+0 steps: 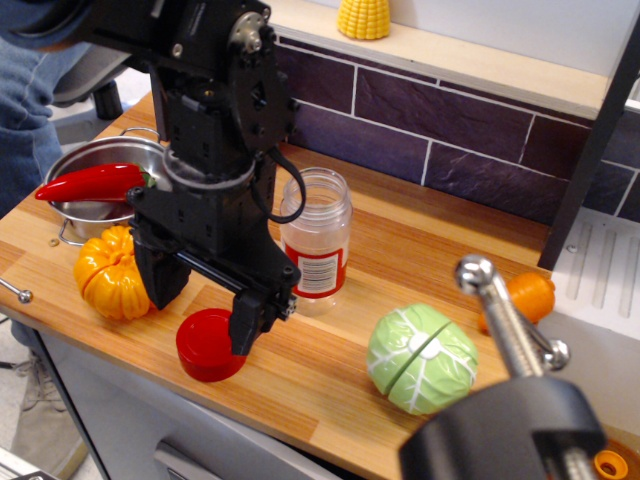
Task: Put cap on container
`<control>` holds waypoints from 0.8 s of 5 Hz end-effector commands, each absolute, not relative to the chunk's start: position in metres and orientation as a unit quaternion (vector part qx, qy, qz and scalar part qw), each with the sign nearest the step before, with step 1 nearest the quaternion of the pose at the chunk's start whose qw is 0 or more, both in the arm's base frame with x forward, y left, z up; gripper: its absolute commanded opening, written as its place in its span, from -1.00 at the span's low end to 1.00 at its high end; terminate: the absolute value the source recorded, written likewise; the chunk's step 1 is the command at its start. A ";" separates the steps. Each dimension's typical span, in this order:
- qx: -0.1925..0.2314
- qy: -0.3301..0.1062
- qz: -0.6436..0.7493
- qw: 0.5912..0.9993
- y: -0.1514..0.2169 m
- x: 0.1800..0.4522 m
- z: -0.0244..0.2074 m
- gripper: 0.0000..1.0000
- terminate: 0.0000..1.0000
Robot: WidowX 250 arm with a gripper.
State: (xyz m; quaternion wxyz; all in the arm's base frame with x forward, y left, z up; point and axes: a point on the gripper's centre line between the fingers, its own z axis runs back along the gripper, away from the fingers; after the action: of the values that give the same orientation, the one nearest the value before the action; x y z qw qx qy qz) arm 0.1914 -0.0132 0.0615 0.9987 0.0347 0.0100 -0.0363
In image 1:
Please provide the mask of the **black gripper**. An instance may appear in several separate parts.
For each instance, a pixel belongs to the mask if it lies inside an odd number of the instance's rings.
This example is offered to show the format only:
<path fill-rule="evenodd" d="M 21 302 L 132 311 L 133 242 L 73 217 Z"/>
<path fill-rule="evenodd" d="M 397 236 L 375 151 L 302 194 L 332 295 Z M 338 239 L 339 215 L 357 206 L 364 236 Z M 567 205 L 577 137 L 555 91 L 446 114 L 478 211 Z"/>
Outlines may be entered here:
<path fill-rule="evenodd" d="M 127 201 L 138 271 L 150 301 L 167 307 L 186 287 L 191 271 L 234 292 L 229 321 L 232 354 L 248 356 L 276 318 L 295 310 L 298 268 L 272 240 L 268 224 L 299 214 L 273 214 L 278 167 L 301 175 L 278 148 L 254 158 L 243 175 L 215 183 L 167 152 L 167 190 L 133 188 Z"/>

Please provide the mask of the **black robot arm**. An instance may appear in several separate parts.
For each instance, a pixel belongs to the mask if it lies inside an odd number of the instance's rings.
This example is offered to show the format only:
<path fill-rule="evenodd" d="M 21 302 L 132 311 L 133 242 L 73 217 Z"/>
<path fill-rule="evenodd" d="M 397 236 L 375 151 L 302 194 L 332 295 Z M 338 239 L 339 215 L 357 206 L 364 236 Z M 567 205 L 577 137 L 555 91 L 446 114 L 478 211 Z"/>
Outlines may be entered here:
<path fill-rule="evenodd" d="M 151 74 L 168 183 L 127 196 L 147 292 L 165 307 L 192 271 L 230 290 L 239 356 L 292 313 L 300 277 L 268 228 L 276 171 L 287 166 L 279 145 L 298 108 L 269 14 L 260 1 L 91 1 L 82 29 Z"/>

